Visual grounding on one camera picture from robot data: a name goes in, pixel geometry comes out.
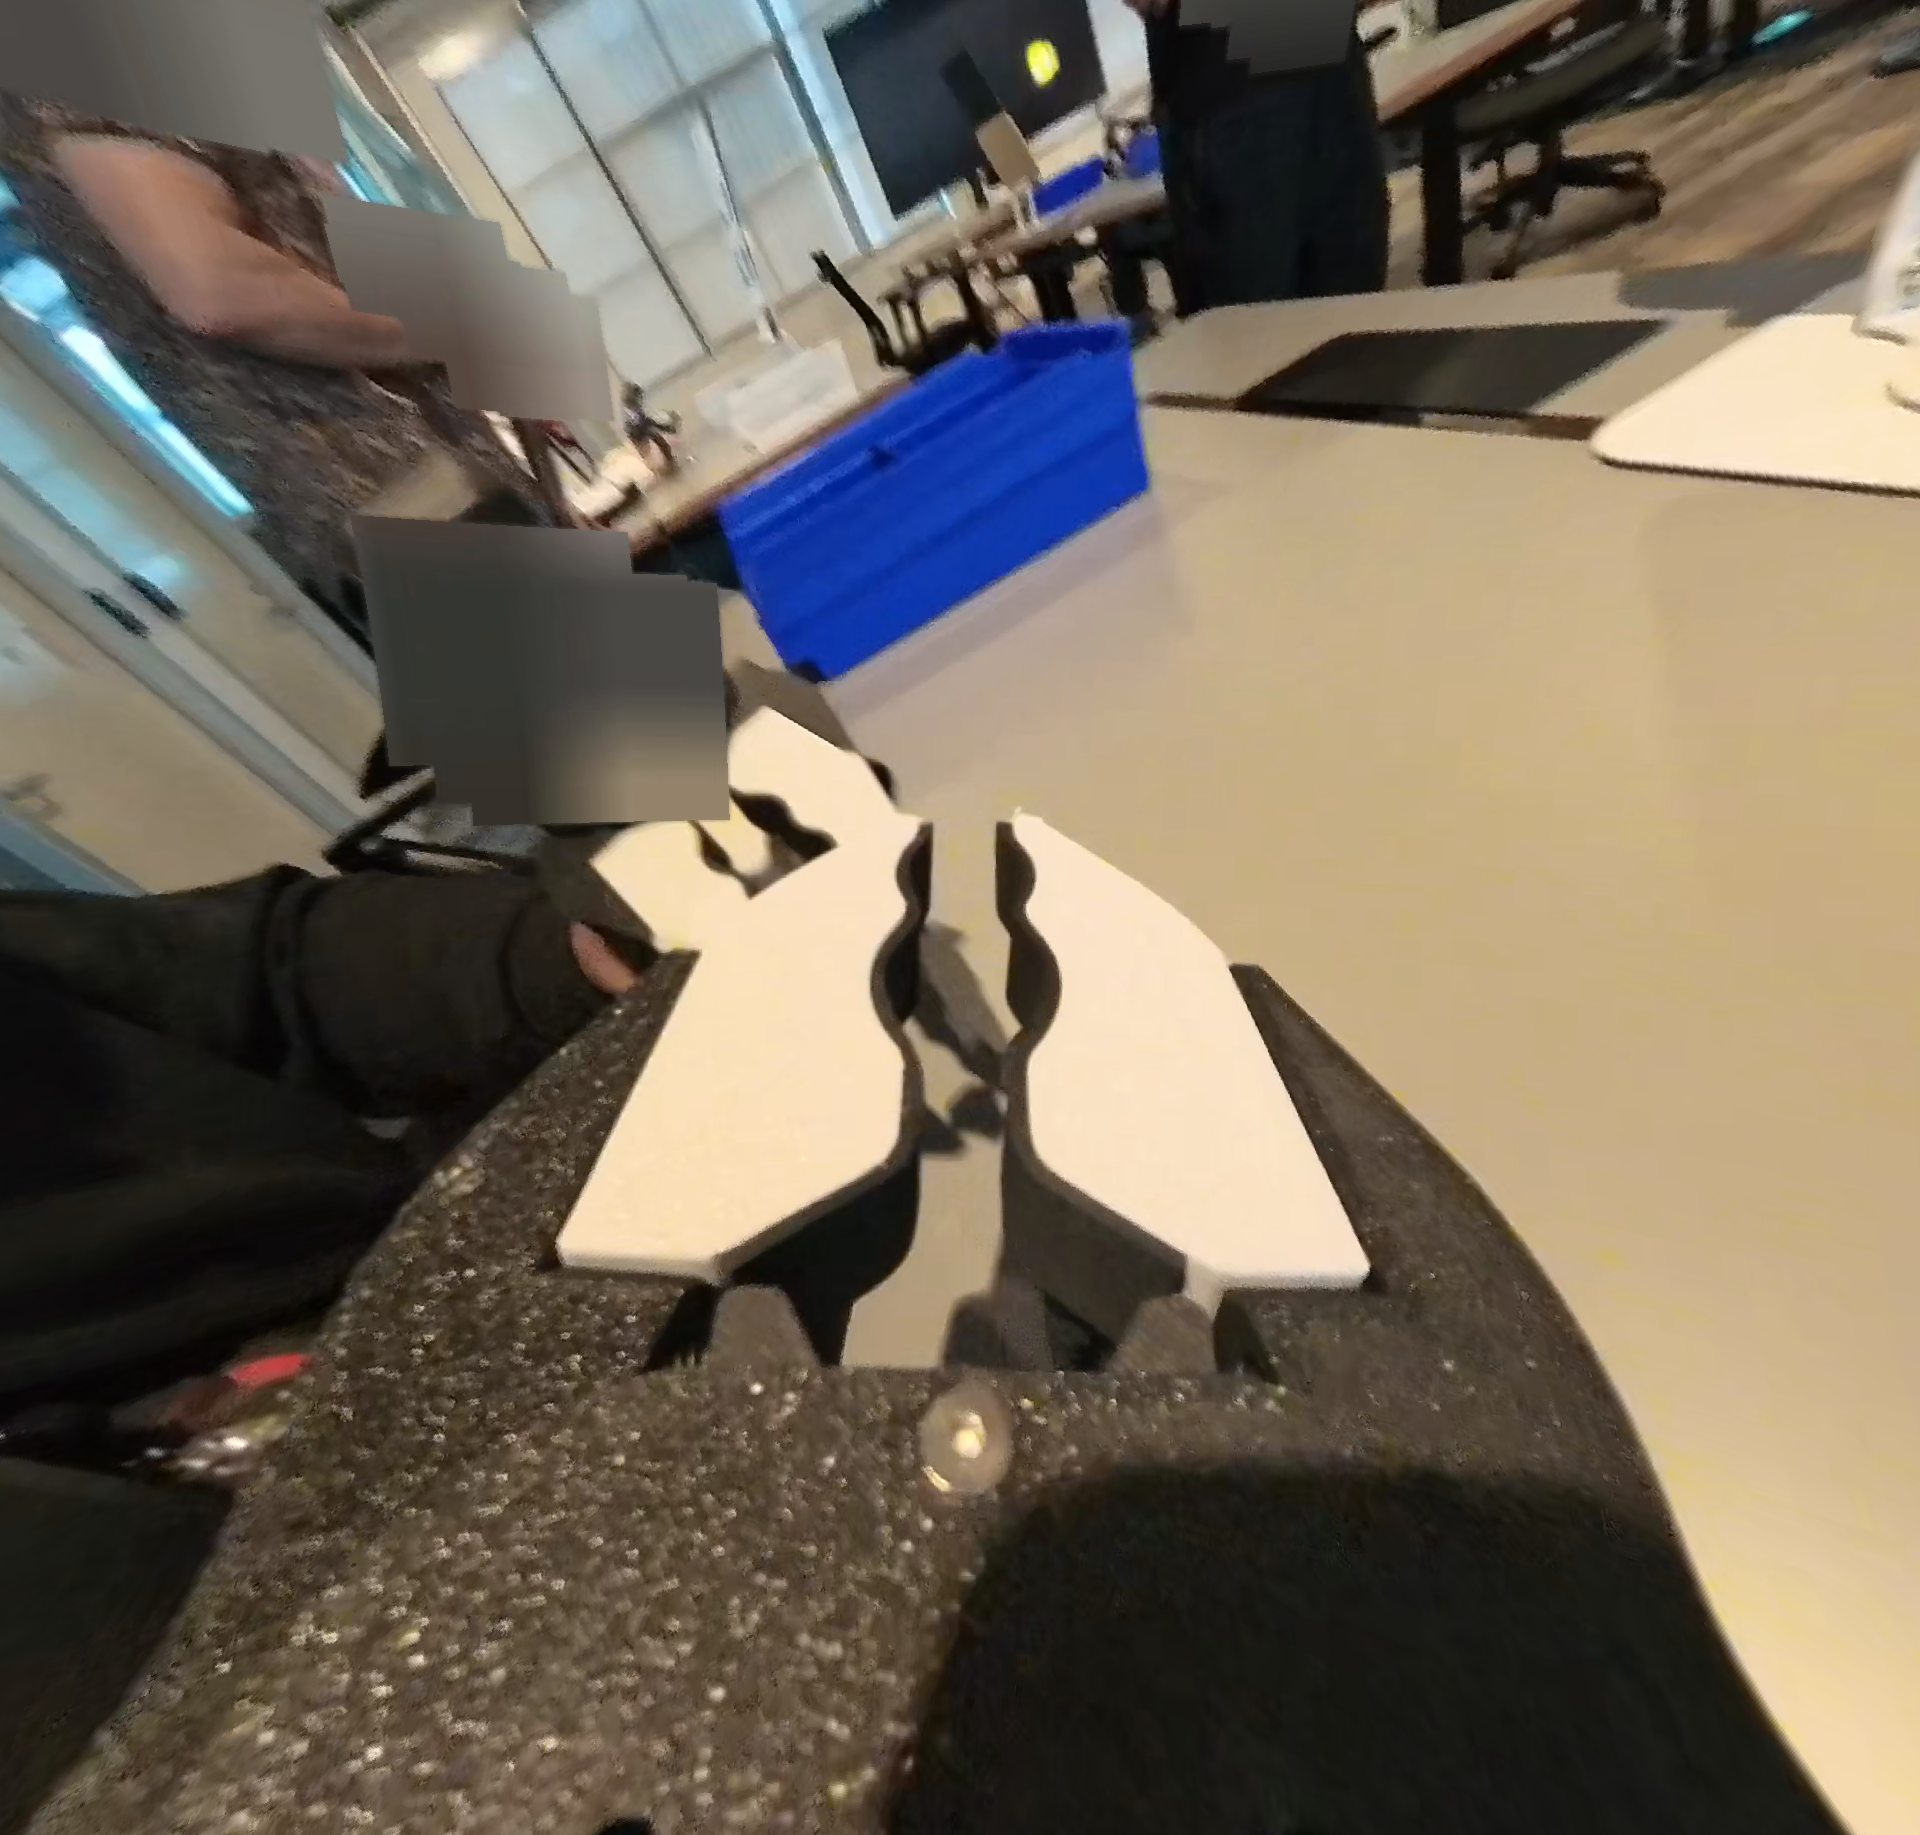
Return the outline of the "black monitor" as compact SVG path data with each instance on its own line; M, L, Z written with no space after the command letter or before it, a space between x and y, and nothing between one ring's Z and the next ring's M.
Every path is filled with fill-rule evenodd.
M901 218L988 163L993 119L1034 139L1105 93L1088 0L882 0L830 26L826 54Z

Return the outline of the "small blue plastic bin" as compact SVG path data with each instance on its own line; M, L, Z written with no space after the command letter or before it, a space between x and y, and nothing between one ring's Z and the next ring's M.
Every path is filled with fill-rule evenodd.
M1162 173L1159 135L1150 119L1111 125L1102 155L1063 168L1032 192L1035 218L1060 215L1111 185L1153 183Z

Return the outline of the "large blue plastic bin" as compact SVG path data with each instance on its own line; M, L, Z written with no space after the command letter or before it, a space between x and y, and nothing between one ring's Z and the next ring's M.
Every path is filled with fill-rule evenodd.
M719 521L781 663L834 682L1149 483L1130 326L1045 322L910 382Z

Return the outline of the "white flat object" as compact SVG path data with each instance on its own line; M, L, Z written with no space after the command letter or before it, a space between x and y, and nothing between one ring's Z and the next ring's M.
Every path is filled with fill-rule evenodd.
M1792 312L1621 409L1590 451L1628 471L1917 500L1917 370L1917 332Z

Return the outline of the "clear plastic container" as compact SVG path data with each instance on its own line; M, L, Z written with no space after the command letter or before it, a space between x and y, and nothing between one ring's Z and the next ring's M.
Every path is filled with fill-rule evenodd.
M841 338L781 342L736 373L708 382L693 407L700 422L754 452L771 452L901 382L872 355L848 354Z

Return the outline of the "wooden desk with black legs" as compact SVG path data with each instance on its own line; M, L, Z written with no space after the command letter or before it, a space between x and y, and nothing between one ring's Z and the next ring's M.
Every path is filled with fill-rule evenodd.
M1381 51L1374 64L1381 129L1419 139L1420 283L1463 279L1462 136L1458 108L1590 0L1515 0L1469 24Z

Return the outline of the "wooden background table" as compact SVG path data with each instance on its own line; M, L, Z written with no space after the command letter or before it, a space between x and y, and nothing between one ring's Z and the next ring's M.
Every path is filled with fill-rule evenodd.
M883 296L915 303L929 283L947 281L974 308L974 279L1010 269L1028 283L1043 322L1068 323L1079 319L1071 279L1085 255L1109 255L1113 229L1153 218L1164 203L1162 176L1105 177L1043 217L1022 218L998 199L895 245L899 273Z

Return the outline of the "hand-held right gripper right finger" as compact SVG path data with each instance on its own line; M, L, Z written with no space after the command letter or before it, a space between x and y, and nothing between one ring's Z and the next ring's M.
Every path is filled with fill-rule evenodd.
M997 828L1006 1259L1059 1305L1354 1293L1371 1272L1225 953L1053 828Z

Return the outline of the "black office chair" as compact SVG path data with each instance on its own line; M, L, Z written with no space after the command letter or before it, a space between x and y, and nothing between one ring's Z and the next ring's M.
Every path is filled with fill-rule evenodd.
M1435 19L1452 29L1514 3L1435 0ZM1566 132L1649 81L1665 58L1667 22L1649 0L1583 0L1430 104L1420 115L1423 285L1465 277L1474 229L1501 237L1491 277L1509 281L1529 229L1566 190L1613 190L1637 221L1656 218L1665 186L1643 149L1578 155Z

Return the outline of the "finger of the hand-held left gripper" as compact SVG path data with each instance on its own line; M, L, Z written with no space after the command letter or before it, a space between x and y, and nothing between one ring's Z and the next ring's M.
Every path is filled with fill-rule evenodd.
M589 871L659 951L700 951L783 877L783 848L750 818L655 821L608 837Z
M729 863L904 848L904 814L860 753L760 707L729 738Z

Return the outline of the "person's left hand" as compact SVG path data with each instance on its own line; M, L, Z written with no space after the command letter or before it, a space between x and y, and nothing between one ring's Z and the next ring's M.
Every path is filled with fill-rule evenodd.
M654 961L529 873L352 873L285 889L262 978L282 1081L399 1118L494 1102Z

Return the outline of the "black desk mat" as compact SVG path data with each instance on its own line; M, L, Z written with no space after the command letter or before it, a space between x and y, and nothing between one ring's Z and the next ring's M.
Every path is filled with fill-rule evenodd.
M1520 415L1665 332L1656 317L1357 330L1323 341L1230 407L1323 421Z

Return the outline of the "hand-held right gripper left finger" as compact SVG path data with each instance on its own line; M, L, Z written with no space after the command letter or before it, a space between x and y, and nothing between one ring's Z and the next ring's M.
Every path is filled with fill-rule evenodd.
M931 826L887 814L700 950L556 1242L565 1272L725 1283L918 1169L904 1030Z

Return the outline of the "white cabinet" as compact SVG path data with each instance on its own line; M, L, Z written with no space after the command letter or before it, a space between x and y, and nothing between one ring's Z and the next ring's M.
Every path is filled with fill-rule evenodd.
M43 327L5 310L5 863L107 892L325 871L372 667Z

